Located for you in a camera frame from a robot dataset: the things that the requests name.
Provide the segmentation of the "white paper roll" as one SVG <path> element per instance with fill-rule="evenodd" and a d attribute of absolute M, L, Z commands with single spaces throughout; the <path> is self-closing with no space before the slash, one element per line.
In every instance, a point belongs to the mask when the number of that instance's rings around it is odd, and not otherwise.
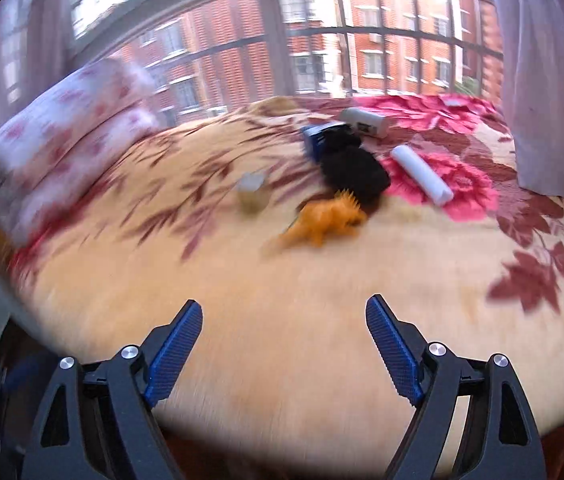
<path fill-rule="evenodd" d="M 451 188 L 412 148 L 407 145 L 398 145 L 390 152 L 390 158 L 416 181 L 424 194 L 436 206 L 445 206 L 452 201 Z"/>

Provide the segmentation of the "folded floral white quilt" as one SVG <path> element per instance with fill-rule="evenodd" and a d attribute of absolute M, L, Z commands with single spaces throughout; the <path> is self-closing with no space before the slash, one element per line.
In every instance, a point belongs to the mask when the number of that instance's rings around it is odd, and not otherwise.
<path fill-rule="evenodd" d="M 73 207 L 160 122 L 148 71 L 121 58 L 81 67 L 0 128 L 0 230 L 16 246 Z"/>

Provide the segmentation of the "floral beige bed blanket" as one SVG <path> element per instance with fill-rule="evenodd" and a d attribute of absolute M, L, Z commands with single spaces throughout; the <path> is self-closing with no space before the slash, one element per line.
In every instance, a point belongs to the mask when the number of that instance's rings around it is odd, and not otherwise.
<path fill-rule="evenodd" d="M 407 98 L 367 148 L 412 146 L 453 190 L 434 206 L 398 166 L 357 234 L 274 249 L 325 193 L 299 129 L 335 103 L 273 98 L 133 145 L 61 224 L 19 250 L 12 283 L 44 336 L 84 361 L 112 356 L 188 299 L 200 338 L 167 427 L 250 457 L 354 477 L 384 472 L 412 415 L 364 319 L 369 297 L 459 356 L 512 361 L 541 432 L 564 422 L 564 198 L 517 184 L 514 140 L 479 105 L 468 117 Z M 243 174 L 269 201 L 242 211 Z"/>

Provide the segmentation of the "small beige cup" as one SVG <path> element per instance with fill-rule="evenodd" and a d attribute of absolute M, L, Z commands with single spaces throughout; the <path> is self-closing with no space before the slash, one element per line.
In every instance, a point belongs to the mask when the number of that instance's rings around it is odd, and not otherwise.
<path fill-rule="evenodd" d="M 257 214 L 269 201 L 267 177 L 260 172 L 247 172 L 236 185 L 236 194 L 242 211 Z"/>

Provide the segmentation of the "orange toy dinosaur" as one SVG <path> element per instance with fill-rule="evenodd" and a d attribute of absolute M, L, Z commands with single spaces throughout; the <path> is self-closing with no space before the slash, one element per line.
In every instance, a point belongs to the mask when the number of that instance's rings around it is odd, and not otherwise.
<path fill-rule="evenodd" d="M 367 218 L 358 200 L 348 191 L 338 192 L 330 200 L 310 200 L 290 226 L 274 240 L 273 246 L 287 248 L 308 242 L 320 247 L 329 236 L 356 234 L 358 226 Z"/>

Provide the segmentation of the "black fuzzy cloth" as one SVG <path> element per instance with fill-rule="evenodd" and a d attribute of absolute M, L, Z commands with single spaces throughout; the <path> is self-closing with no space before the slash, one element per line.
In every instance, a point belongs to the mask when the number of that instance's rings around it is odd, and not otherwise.
<path fill-rule="evenodd" d="M 361 207 L 370 208 L 390 187 L 388 171 L 362 147 L 348 125 L 327 128 L 322 136 L 319 165 L 324 182 L 334 192 L 348 192 Z"/>

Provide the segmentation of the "white bottle with label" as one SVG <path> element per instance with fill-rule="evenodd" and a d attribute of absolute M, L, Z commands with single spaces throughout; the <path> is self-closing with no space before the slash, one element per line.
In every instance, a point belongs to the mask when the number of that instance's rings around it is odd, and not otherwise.
<path fill-rule="evenodd" d="M 350 125 L 356 133 L 378 139 L 384 139 L 389 129 L 387 117 L 361 107 L 345 108 L 338 115 L 338 119 Z"/>

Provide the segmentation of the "blue box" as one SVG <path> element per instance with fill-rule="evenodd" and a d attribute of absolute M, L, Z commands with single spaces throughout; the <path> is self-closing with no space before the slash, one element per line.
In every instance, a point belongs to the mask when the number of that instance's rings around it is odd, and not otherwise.
<path fill-rule="evenodd" d="M 304 149 L 313 162 L 320 162 L 323 154 L 325 137 L 332 132 L 351 133 L 352 128 L 346 122 L 326 122 L 320 125 L 308 125 L 299 129 Z"/>

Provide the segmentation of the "pink sheer curtain left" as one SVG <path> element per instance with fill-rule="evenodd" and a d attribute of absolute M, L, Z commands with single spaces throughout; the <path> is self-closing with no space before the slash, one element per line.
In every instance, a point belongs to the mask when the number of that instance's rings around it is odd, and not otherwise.
<path fill-rule="evenodd" d="M 69 72 L 69 0 L 0 1 L 0 127 Z"/>

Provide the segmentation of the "pink sheer curtain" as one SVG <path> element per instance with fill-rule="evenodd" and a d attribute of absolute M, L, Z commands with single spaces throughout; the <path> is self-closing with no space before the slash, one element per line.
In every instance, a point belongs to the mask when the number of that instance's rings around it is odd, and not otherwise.
<path fill-rule="evenodd" d="M 0 1 L 0 127 L 69 72 L 69 0 Z"/>
<path fill-rule="evenodd" d="M 518 183 L 564 197 L 564 0 L 494 0 Z"/>

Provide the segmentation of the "pink sheer curtain right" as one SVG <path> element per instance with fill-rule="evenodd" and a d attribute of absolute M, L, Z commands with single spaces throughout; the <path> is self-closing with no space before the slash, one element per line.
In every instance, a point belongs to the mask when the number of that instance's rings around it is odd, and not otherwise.
<path fill-rule="evenodd" d="M 564 0 L 494 0 L 518 183 L 564 197 Z"/>

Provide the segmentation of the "window frame with bars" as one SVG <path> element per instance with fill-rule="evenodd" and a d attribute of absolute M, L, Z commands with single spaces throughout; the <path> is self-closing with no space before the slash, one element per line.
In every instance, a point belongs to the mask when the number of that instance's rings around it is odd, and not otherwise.
<path fill-rule="evenodd" d="M 69 0 L 69 68 L 142 65 L 169 125 L 278 94 L 501 100 L 492 0 Z"/>

